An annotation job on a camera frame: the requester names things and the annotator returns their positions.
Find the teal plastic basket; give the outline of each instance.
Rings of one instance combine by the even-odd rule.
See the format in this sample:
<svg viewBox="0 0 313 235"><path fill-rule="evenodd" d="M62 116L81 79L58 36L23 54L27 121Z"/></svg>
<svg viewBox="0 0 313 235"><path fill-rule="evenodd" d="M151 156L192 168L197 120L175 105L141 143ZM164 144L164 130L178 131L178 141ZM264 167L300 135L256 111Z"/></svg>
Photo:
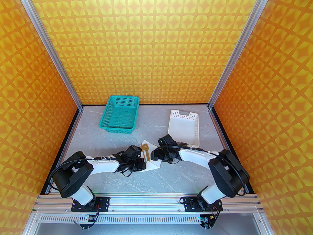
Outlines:
<svg viewBox="0 0 313 235"><path fill-rule="evenodd" d="M107 132L132 133L136 126L140 98L110 96L99 127Z"/></svg>

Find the black cable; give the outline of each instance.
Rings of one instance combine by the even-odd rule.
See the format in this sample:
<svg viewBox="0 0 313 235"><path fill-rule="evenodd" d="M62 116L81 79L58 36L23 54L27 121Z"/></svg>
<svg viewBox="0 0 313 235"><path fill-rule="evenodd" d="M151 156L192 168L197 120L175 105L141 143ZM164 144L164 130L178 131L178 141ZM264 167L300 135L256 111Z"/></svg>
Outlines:
<svg viewBox="0 0 313 235"><path fill-rule="evenodd" d="M219 216L219 214L221 213L219 210L217 210L217 208L216 208L216 206L215 205L213 205L214 206L214 208L216 209L216 211L217 211L217 214L216 214L216 217L215 217L215 222L217 221L217 218L218 218L218 216Z"/></svg>
<svg viewBox="0 0 313 235"><path fill-rule="evenodd" d="M238 175L238 177L239 177L239 180L240 180L240 182L241 182L241 184L242 184L242 187L244 188L244 193L243 194L239 194L239 193L237 193L237 195L238 196L244 196L244 195L246 195L247 194L247 192L246 192L246 188L245 188L245 183L244 183L244 181L242 180L242 178L241 178L241 176L240 176L240 174L239 174L239 172L238 172L238 170L236 170L236 168L229 162L229 161L227 161L226 159L224 159L224 158L222 158L223 159L223 161L224 162L226 162L231 168L233 168L233 170L236 172L236 174Z"/></svg>
<svg viewBox="0 0 313 235"><path fill-rule="evenodd" d="M160 149L163 149L163 148L181 149L181 147L175 146L175 145L162 145L162 146L159 146L158 148L156 148L155 150L160 150Z"/></svg>
<svg viewBox="0 0 313 235"><path fill-rule="evenodd" d="M90 227L92 227L96 223L96 221L97 221L97 219L99 217L99 214L100 214L99 204L97 204L97 205L98 205L98 209L97 209L97 213L95 215L95 220L94 220L94 222L92 223L92 225Z"/></svg>
<svg viewBox="0 0 313 235"><path fill-rule="evenodd" d="M227 164L235 171L235 173L236 173L236 174L238 175L238 177L239 177L239 180L240 180L240 182L241 182L241 184L242 184L242 187L244 188L244 193L243 193L243 194L239 194L239 193L236 193L236 194L237 194L238 196L241 196L241 197L247 194L247 191L246 191L246 188L245 188L246 184L245 184L244 181L242 180L242 178L241 178L241 176L240 176L240 174L239 174L239 171L231 164L231 162L229 162L229 161L226 160L225 158L221 157L219 154L214 154L214 153L212 153L212 152L208 152L208 151L203 150L203 149L201 149L201 148L191 148L191 150L197 150L197 151L207 152L207 153L209 153L209 154L211 154L211 155L214 155L214 156L216 156L216 157L221 158L225 163L227 163Z"/></svg>
<svg viewBox="0 0 313 235"><path fill-rule="evenodd" d="M131 171L131 173L130 174L128 174L127 176L126 175L124 175L124 173L125 172L127 172L127 171L130 171L130 169L129 168L127 168L126 170L123 170L123 171L120 171L120 173L123 175L123 176L125 176L125 177L129 177L133 172Z"/></svg>
<svg viewBox="0 0 313 235"><path fill-rule="evenodd" d="M170 163L170 162L168 162L170 165L172 164L172 165L175 165L175 164L177 164L179 162L179 160L177 161L177 162L175 162L175 163Z"/></svg>
<svg viewBox="0 0 313 235"><path fill-rule="evenodd" d="M190 197L181 197L181 198L179 199L179 203L180 203L180 204L182 204L182 205L184 204L184 202L183 202L183 203L181 202L181 199L182 199L182 198L188 198L189 202L194 203L194 205L198 206L198 208L201 209L201 207L199 206L199 204L196 203L195 201L193 201L192 199L190 199Z"/></svg>
<svg viewBox="0 0 313 235"><path fill-rule="evenodd" d="M98 159L98 160L103 160L103 159L110 159L107 157L103 157L102 159ZM51 188L58 190L58 188L54 187L51 183L51 178L53 177L53 175L57 172L57 170L59 170L63 165L69 164L69 163L73 163L73 162L81 162L81 161L87 161L87 160L93 160L93 159L88 159L88 158L84 158L84 159L76 159L76 160L72 160L72 161L67 161L67 162L63 162L62 164L60 164L59 166L57 166L48 176L48 183L51 186Z"/></svg>

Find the aluminum frame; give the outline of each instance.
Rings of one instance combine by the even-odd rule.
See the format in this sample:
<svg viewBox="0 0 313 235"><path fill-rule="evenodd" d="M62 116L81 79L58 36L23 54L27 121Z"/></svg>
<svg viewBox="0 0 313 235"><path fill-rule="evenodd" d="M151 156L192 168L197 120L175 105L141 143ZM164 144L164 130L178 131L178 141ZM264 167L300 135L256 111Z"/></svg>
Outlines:
<svg viewBox="0 0 313 235"><path fill-rule="evenodd" d="M214 127L216 129L216 132L217 132L218 137L219 137L219 139L220 139L220 141L222 143L223 148L226 149L226 150L229 150L229 146L228 146L228 144L226 142L226 139L225 139L225 137L224 137L224 135L222 133L222 130L221 130L220 126L218 125L218 122L217 122L217 120L216 120L216 118L214 116L214 113L213 113L212 109L210 109L209 107L208 107L208 112L209 112L209 115L210 115L210 117L212 119L213 125L214 125Z"/></svg>
<svg viewBox="0 0 313 235"><path fill-rule="evenodd" d="M66 140L65 146L64 146L64 148L63 148L63 150L62 150L61 156L60 156L60 158L59 158L59 160L58 160L58 162L57 162L57 164L56 164L56 167L59 166L59 165L63 162L63 160L64 160L64 157L65 157L66 152L67 152L67 150L68 150L68 148L69 148L69 145L70 145L70 143L71 143L71 141L72 141L72 139L73 139L74 133L75 133L76 128L77 128L77 126L78 126L79 120L80 120L80 118L81 118L81 116L82 116L82 114L83 114L83 111L84 111L84 109L82 109L81 111L79 111L78 114L77 114L77 117L76 117L76 119L75 119L75 121L74 121L74 124L73 124L73 126L72 126L72 129L71 129L71 131L70 131L70 133L69 133L69 136L68 136L68 138L67 138L67 140ZM47 189L46 189L46 191L45 191L45 194L48 194L48 193L50 192L50 190L51 190L51 186L48 185L48 187L47 187Z"/></svg>
<svg viewBox="0 0 313 235"><path fill-rule="evenodd" d="M252 34L253 29L256 26L256 23L261 16L265 5L267 4L268 0L256 0L255 5L248 17L248 20L246 22L246 25L244 26L244 29L241 32L241 35L239 36L239 39L235 45L235 48L233 52L230 55L230 58L225 66L225 69L212 93L212 96L209 100L208 106L210 109L212 109L213 105L215 104L219 94L221 93L222 89L224 88L224 85L226 84L228 77L230 76L230 73L235 67L236 62L239 59L239 56L241 55L243 49L246 46L246 43Z"/></svg>
<svg viewBox="0 0 313 235"><path fill-rule="evenodd" d="M81 111L83 109L83 105L74 89L74 86L72 84L72 82L70 81L64 66L61 63L61 60L48 36L48 33L36 11L36 8L32 2L32 0L21 0L31 22L33 23L41 41L43 42L44 46L46 47L46 50L50 56L50 58L52 59L52 62L54 63L54 65L56 66L57 71L59 72L63 82L66 85L67 90L69 91L69 93L71 94L75 104L77 105L77 108L79 109L79 111Z"/></svg>
<svg viewBox="0 0 313 235"><path fill-rule="evenodd" d="M199 224L200 214L211 212L185 212L181 197L196 196L172 193L96 194L110 197L109 211L101 213L96 224ZM58 193L39 195L29 217L23 235L35 234L40 223L88 223L92 213L71 212L73 201ZM222 213L253 213L261 234L271 235L266 216L255 194L243 197L223 198Z"/></svg>

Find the red wire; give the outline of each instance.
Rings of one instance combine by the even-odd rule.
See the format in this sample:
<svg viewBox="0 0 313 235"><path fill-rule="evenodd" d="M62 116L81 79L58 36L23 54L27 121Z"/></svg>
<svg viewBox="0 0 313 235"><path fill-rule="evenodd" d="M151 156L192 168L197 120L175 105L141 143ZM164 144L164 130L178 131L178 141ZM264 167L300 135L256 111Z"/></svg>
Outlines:
<svg viewBox="0 0 313 235"><path fill-rule="evenodd" d="M217 214L216 215L218 215L219 214L219 211L217 210L217 208L216 208L216 206L215 205L213 205L214 206L214 208L216 209L216 211L217 211Z"/></svg>

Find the white plastic basket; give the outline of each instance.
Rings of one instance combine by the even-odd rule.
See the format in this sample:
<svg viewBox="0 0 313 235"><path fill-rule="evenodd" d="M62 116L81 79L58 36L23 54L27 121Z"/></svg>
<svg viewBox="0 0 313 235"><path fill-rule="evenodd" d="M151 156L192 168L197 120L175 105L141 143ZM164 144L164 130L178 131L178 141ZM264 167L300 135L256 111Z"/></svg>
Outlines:
<svg viewBox="0 0 313 235"><path fill-rule="evenodd" d="M193 112L171 110L168 134L177 141L199 147L199 115Z"/></svg>

